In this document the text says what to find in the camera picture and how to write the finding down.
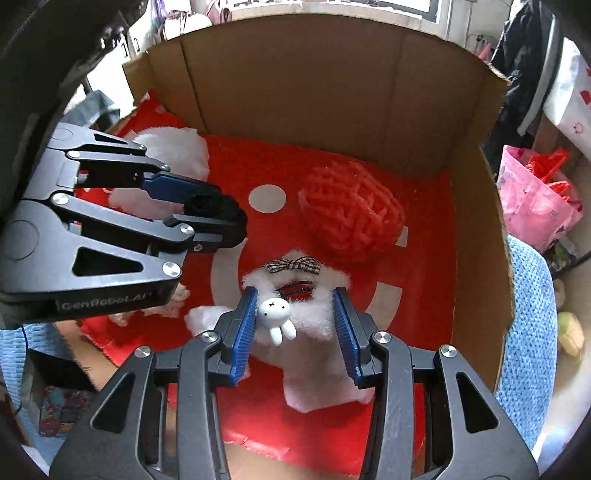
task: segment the white dot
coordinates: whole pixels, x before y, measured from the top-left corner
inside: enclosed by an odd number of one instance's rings
[[[260,185],[251,191],[248,203],[257,212],[275,213],[283,208],[286,198],[283,189],[277,185]]]

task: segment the green plush toy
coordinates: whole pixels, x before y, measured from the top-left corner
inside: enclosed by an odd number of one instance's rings
[[[558,342],[572,356],[581,357],[585,345],[585,335],[579,319],[574,313],[558,314]]]

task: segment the checkered bow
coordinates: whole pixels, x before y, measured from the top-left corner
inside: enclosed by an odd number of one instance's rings
[[[314,257],[300,257],[296,260],[280,258],[265,264],[269,273],[282,272],[284,270],[300,270],[302,272],[318,275],[320,273],[320,262]]]

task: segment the pink gift bag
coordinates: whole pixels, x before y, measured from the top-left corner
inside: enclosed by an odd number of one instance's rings
[[[534,153],[506,145],[496,186],[507,233],[543,253],[581,220],[583,207],[572,184],[567,202],[525,168]],[[558,171],[554,180],[567,179]]]

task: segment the metal screw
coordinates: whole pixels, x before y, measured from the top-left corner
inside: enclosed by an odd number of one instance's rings
[[[201,334],[201,341],[205,343],[213,343],[217,340],[218,336],[219,335],[213,330],[208,330],[207,332],[203,332]]]
[[[457,355],[456,347],[453,345],[443,345],[441,347],[441,354],[448,358],[454,358]]]
[[[149,346],[139,346],[135,349],[134,355],[137,358],[146,358],[147,356],[150,356],[150,354],[152,353],[152,350],[150,349]]]
[[[181,267],[179,267],[174,262],[165,262],[162,265],[162,271],[164,272],[164,275],[166,275],[167,277],[177,278],[181,274]]]
[[[193,235],[195,233],[193,227],[191,225],[187,225],[186,223],[181,223],[179,227],[181,228],[182,233],[186,233],[187,235]]]
[[[388,332],[375,332],[374,339],[378,343],[388,343],[390,340],[392,340],[392,335],[390,335]]]
[[[65,193],[56,193],[51,197],[51,201],[56,205],[65,205],[70,200],[70,197]]]

